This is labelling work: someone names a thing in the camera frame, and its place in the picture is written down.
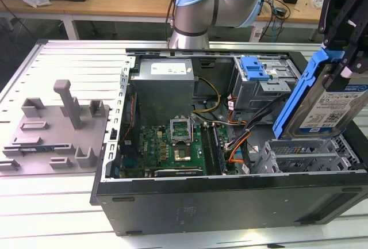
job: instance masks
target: white table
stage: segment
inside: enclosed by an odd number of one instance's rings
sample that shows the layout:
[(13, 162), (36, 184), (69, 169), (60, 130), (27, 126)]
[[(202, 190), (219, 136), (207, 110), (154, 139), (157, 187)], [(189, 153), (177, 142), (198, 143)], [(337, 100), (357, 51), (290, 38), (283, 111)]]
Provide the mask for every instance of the white table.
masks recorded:
[[(92, 98), (113, 104), (119, 67), (98, 67), (88, 60), (120, 60), (126, 47), (165, 44), (50, 41), (35, 46), (0, 93), (0, 147), (9, 141), (26, 97), (38, 96), (46, 105), (61, 103), (52, 92), (56, 78), (70, 79), (71, 93), (80, 104)], [(267, 43), (211, 43), (211, 47), (301, 51), (307, 59), (319, 48)], [(36, 66), (35, 60), (45, 61), (44, 65)], [(117, 237), (101, 207), (89, 204), (93, 180), (93, 174), (0, 179), (0, 248), (267, 248), (265, 244), (271, 243), (286, 248), (368, 247), (367, 200), (327, 225)]]

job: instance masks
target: green circuit board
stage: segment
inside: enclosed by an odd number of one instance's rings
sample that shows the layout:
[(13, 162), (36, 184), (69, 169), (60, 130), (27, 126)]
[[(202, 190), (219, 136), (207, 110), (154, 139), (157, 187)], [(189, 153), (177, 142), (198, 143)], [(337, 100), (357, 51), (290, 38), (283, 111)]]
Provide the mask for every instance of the green circuit board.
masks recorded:
[[(175, 134), (177, 136), (184, 136), (187, 135), (187, 131), (185, 129), (179, 129)], [(203, 170), (205, 174), (201, 132), (199, 128), (194, 128), (193, 142), (188, 147), (190, 147), (190, 160), (175, 161), (175, 147), (171, 144), (170, 126), (150, 125), (142, 127), (139, 144), (139, 166), (160, 168), (192, 167)]]
[[(226, 128), (218, 127), (218, 138), (221, 143), (228, 142)], [(176, 125), (176, 136), (188, 135), (186, 125)], [(206, 175), (205, 157), (202, 150), (200, 126), (193, 127), (193, 141), (173, 145), (171, 142), (170, 125), (145, 125), (140, 128), (139, 154), (129, 166), (121, 166), (122, 178), (141, 178), (153, 175), (155, 170), (185, 168), (200, 169)]]

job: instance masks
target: hard drive label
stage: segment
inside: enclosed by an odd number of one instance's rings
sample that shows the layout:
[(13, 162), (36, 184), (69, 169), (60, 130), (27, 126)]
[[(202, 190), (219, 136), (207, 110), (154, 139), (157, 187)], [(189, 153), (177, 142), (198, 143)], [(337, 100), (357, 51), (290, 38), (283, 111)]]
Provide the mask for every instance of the hard drive label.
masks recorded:
[(350, 110), (351, 102), (364, 95), (366, 89), (366, 85), (348, 85), (341, 92), (323, 92), (300, 125), (301, 131), (320, 132), (337, 126)]

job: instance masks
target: wooden desk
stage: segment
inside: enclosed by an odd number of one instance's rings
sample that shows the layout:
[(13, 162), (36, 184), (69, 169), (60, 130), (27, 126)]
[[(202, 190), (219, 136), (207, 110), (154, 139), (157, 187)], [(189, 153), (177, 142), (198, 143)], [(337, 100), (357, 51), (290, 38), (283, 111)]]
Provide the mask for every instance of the wooden desk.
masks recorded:
[[(22, 0), (4, 0), (19, 18), (57, 19), (64, 22), (69, 39), (79, 39), (75, 21), (129, 21), (164, 22), (170, 0), (86, 0), (85, 2), (55, 1), (51, 6), (28, 6)], [(315, 9), (311, 0), (298, 0), (296, 5), (288, 5), (291, 15), (285, 27), (316, 28), (320, 10)], [(11, 15), (0, 5), (0, 17)], [(250, 41), (259, 41), (259, 36), (271, 17), (269, 5), (263, 5), (261, 14), (253, 23)]]
[[(298, 0), (295, 5), (289, 3), (286, 5), (291, 11), (290, 17), (286, 20), (287, 22), (318, 24), (321, 16), (321, 10), (312, 5), (312, 0)], [(277, 2), (275, 2), (275, 6), (283, 7), (281, 3)], [(258, 16), (257, 20), (268, 21), (270, 17), (271, 8), (268, 4), (264, 4), (261, 14)]]

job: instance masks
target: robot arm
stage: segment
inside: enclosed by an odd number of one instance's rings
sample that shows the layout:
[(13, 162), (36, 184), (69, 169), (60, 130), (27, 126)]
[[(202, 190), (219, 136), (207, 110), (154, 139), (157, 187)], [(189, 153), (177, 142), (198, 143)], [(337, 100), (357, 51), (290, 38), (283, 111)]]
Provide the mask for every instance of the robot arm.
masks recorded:
[(246, 27), (257, 16), (261, 0), (177, 0), (170, 48), (209, 48), (211, 25)]
[(324, 0), (322, 49), (277, 118), (277, 138), (334, 137), (368, 103), (368, 0)]

